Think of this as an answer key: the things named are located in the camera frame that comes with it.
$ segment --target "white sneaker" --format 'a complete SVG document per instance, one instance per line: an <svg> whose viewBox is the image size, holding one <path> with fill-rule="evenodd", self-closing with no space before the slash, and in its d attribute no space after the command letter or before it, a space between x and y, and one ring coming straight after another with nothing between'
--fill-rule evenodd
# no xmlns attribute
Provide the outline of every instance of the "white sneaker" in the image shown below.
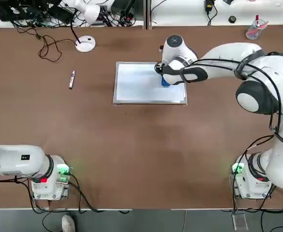
<svg viewBox="0 0 283 232"><path fill-rule="evenodd" d="M75 232L74 220L69 215L62 217L62 229L63 232Z"/></svg>

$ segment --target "whiteboard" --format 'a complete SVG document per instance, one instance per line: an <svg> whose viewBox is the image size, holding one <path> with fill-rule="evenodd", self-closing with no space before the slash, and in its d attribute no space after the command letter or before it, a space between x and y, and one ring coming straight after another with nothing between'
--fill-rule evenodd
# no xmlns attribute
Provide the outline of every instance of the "whiteboard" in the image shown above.
<svg viewBox="0 0 283 232"><path fill-rule="evenodd" d="M113 103L187 104L186 85L163 87L155 62L117 62Z"/></svg>

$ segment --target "pen holder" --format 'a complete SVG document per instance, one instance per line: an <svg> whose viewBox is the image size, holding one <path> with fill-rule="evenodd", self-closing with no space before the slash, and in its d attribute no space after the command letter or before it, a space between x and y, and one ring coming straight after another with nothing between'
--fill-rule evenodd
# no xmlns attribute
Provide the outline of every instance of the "pen holder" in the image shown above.
<svg viewBox="0 0 283 232"><path fill-rule="evenodd" d="M246 32L246 36L250 40L256 40L263 30L267 27L268 22L264 20L254 20L250 28Z"/></svg>

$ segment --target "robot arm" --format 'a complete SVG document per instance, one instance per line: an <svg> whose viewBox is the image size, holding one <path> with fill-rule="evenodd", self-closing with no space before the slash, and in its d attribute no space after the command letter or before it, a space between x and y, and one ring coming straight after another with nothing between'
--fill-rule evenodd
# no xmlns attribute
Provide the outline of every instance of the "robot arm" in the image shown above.
<svg viewBox="0 0 283 232"><path fill-rule="evenodd" d="M49 156L38 146L0 145L0 175L30 178L35 199L60 200L68 194L70 169L59 156Z"/></svg>
<svg viewBox="0 0 283 232"><path fill-rule="evenodd" d="M177 35L169 37L161 49L163 59L155 70L162 75L162 84L236 76L243 80L236 90L237 102L243 109L265 115L279 110L283 115L283 54L268 56L256 44L229 43L211 49L198 60L196 53ZM272 149L255 156L252 163L241 161L249 175L246 189L240 189L243 198L253 195L253 198L264 198L270 183L283 188L283 116L280 124ZM260 175L252 173L252 168Z"/></svg>

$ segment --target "white lamp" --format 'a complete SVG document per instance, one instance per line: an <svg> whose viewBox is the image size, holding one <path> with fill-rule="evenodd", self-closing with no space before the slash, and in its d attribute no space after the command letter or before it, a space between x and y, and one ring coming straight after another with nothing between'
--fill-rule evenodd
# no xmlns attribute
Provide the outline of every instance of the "white lamp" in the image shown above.
<svg viewBox="0 0 283 232"><path fill-rule="evenodd" d="M75 0L74 7L83 14L84 19L89 25L92 25L92 23L96 21L100 13L100 10L101 10L100 6L87 5L82 0ZM77 39L75 43L75 47L78 51L89 52L94 49L94 47L96 46L96 41L92 36L84 35L78 38L73 30L72 25L71 25L71 29L72 29L74 36Z"/></svg>

